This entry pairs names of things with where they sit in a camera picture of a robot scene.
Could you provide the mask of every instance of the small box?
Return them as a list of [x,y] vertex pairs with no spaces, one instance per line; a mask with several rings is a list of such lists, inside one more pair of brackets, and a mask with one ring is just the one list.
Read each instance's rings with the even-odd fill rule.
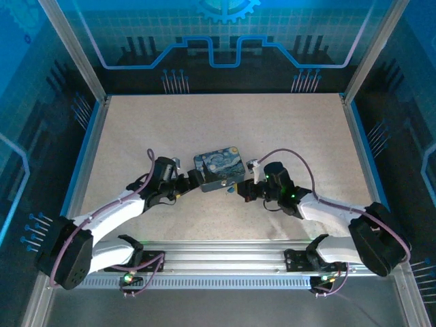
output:
[[245,167],[235,146],[196,155],[193,162],[204,178],[201,186],[203,192],[230,187],[244,181]]

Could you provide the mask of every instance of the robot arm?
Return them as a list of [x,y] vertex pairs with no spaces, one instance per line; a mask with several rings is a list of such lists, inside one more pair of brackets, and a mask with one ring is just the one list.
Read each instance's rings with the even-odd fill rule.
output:
[[[147,177],[148,184],[141,181],[144,177],[141,176],[110,202],[110,206],[99,209],[98,215],[94,212],[71,220],[65,217],[53,219],[36,255],[36,267],[46,275],[54,275],[54,281],[67,290],[75,288],[89,273],[103,268],[114,265],[137,267],[144,261],[141,243],[127,235],[107,241],[102,238],[127,220],[160,204],[162,198],[175,201],[204,182],[197,170],[190,170],[187,177],[178,175],[177,162],[177,159],[157,158],[152,176]],[[311,267],[313,271],[323,271],[332,262],[355,262],[363,263],[376,275],[387,276],[404,258],[404,247],[392,233],[365,217],[376,217],[406,243],[400,226],[381,204],[374,202],[368,207],[352,206],[348,210],[348,204],[319,197],[309,189],[295,186],[281,162],[264,167],[265,179],[258,163],[251,167],[255,178],[234,186],[245,202],[258,198],[277,201],[287,215],[334,225],[348,235],[319,236],[304,253],[293,257],[296,269],[302,267],[307,271],[307,267]]]
[[383,205],[374,202],[368,207],[354,206],[318,196],[310,189],[295,186],[281,162],[264,167],[264,181],[258,180],[260,166],[255,161],[250,161],[248,166],[253,170],[254,178],[235,185],[245,202],[258,198],[277,201],[287,215],[332,225],[347,235],[317,237],[307,247],[303,259],[301,255],[296,256],[296,265],[310,265],[313,270],[320,271],[329,263],[354,262],[364,264],[376,275],[389,275],[405,257],[405,250],[391,232],[380,228],[367,215],[385,224],[410,248],[401,227]]
[[[165,157],[157,158],[148,184],[143,187],[141,179],[144,176],[141,176],[110,202],[114,205],[107,206],[105,210],[99,209],[101,213],[95,217],[95,212],[92,212],[73,219],[53,219],[36,255],[36,267],[48,276],[55,269],[54,281],[70,290],[81,283],[88,274],[97,270],[113,265],[138,266],[143,260],[141,243],[127,235],[107,241],[101,239],[129,219],[160,204],[162,198],[176,201],[203,183],[202,176],[197,170],[188,171],[187,177],[183,174],[178,175],[177,161]],[[73,232],[77,234],[56,267],[55,262],[61,248]]]

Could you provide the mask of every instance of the starry night painting print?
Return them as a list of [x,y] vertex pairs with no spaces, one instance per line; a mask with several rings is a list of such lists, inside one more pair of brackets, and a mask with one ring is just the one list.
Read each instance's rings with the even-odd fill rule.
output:
[[204,177],[203,191],[212,191],[243,180],[245,167],[235,146],[196,155],[196,169]]

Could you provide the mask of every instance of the purple cable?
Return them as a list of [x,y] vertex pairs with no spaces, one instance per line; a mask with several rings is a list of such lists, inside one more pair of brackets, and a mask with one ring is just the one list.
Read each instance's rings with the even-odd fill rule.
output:
[[124,201],[129,200],[130,198],[134,197],[136,194],[141,192],[148,185],[148,183],[150,182],[151,177],[153,175],[153,171],[155,169],[155,153],[153,152],[152,149],[147,149],[147,155],[149,156],[149,159],[151,160],[151,168],[150,168],[150,172],[149,172],[148,176],[145,178],[145,181],[141,185],[141,187],[139,189],[137,189],[135,192],[130,193],[128,196],[125,196],[124,198],[112,201],[111,203],[109,203],[105,206],[102,206],[100,209],[97,209],[91,216],[89,216],[79,226],[77,226],[77,228],[71,233],[71,235],[63,243],[63,246],[62,246],[61,250],[59,251],[57,258],[54,261],[52,272],[50,273],[50,286],[51,287],[55,288],[55,287],[59,286],[59,284],[56,284],[56,282],[55,282],[55,276],[56,276],[57,270],[59,268],[59,264],[61,263],[62,257],[65,254],[65,252],[67,251],[67,248],[69,247],[71,242],[73,241],[73,238],[75,237],[75,235],[77,235],[77,233],[79,233],[79,231],[84,226],[86,226],[88,223],[90,223],[99,214],[108,210],[109,208],[111,208],[115,204],[122,204]]
[[340,289],[345,285],[345,283],[347,282],[347,279],[348,279],[348,270],[349,270],[349,263],[346,262],[346,264],[347,264],[347,271],[345,271],[345,276],[344,276],[344,278],[343,278],[343,280],[342,280],[342,283],[341,283],[340,286],[339,286],[337,289],[335,289],[334,291],[332,291],[332,290],[328,290],[328,293],[326,294],[326,296],[330,296],[330,295],[336,294],[337,292],[339,292],[339,290],[340,290]]
[[139,270],[142,268],[145,268],[147,266],[149,266],[150,264],[152,264],[153,262],[156,262],[157,260],[159,260],[159,263],[156,265],[155,271],[153,271],[153,274],[151,275],[150,279],[146,282],[146,284],[144,285],[143,288],[141,288],[139,291],[136,292],[132,292],[132,293],[127,293],[123,288],[121,288],[121,291],[123,291],[124,295],[127,296],[136,296],[139,295],[141,293],[143,293],[143,291],[145,291],[148,286],[151,284],[151,281],[153,280],[153,278],[155,278],[155,275],[157,273],[157,271],[159,270],[159,267],[161,266],[162,262],[164,262],[164,254],[161,253],[158,256],[156,256],[155,258],[153,258],[152,260],[145,262],[137,267],[133,267],[133,268],[125,268],[125,267],[120,267],[120,266],[112,266],[112,268],[115,269],[119,269],[119,270],[123,270],[123,271],[131,271],[131,270]]
[[401,247],[404,249],[404,252],[406,254],[405,258],[403,259],[402,262],[408,262],[410,260],[410,250],[409,250],[409,247],[407,246],[407,244],[405,243],[405,241],[396,232],[394,232],[394,230],[392,228],[389,228],[383,221],[380,221],[379,219],[375,218],[374,216],[372,216],[369,213],[366,213],[362,210],[355,209],[355,208],[349,208],[347,206],[341,206],[340,204],[336,204],[336,203],[332,203],[332,202],[320,199],[320,197],[318,197],[318,195],[315,192],[315,178],[313,177],[312,170],[310,169],[306,160],[301,155],[299,155],[297,152],[290,150],[290,149],[285,149],[285,148],[277,149],[277,150],[271,151],[269,154],[265,155],[263,158],[261,158],[261,160],[258,160],[258,163],[259,164],[262,163],[266,158],[270,157],[274,153],[281,152],[281,151],[292,153],[293,155],[297,156],[299,158],[299,160],[301,160],[301,162],[303,162],[303,164],[306,166],[307,172],[309,173],[309,175],[311,177],[313,197],[318,202],[320,202],[322,204],[326,204],[326,205],[331,206],[333,208],[337,208],[337,209],[341,209],[341,210],[345,210],[345,211],[352,211],[354,213],[358,213],[359,215],[364,215],[365,217],[369,218],[371,221],[373,221],[378,226],[380,226],[385,231],[387,231],[390,235],[392,235],[392,237],[395,238],[395,240],[401,245]]
[[[319,286],[317,286],[317,287],[315,287],[315,288],[317,288],[317,289],[319,289],[319,290],[321,290],[321,291],[325,291],[325,292],[327,292],[327,295],[329,295],[329,292],[330,292],[330,290],[328,289],[328,288],[325,288],[325,287],[319,287]],[[351,298],[349,298],[348,296],[345,296],[345,295],[342,295],[342,294],[340,294],[340,293],[337,293],[336,294],[337,296],[339,296],[340,298],[343,298],[344,300],[347,300],[348,302],[350,302],[350,303],[352,303],[357,309],[359,309],[364,315],[366,315],[366,317],[368,318],[368,319],[370,319],[376,326],[379,326],[379,327],[382,327],[382,325],[381,324],[379,324],[374,318],[372,318],[370,315],[369,315],[369,313],[367,313],[366,311],[365,311],[365,309],[363,309],[356,301],[354,301],[354,300],[352,300]]]

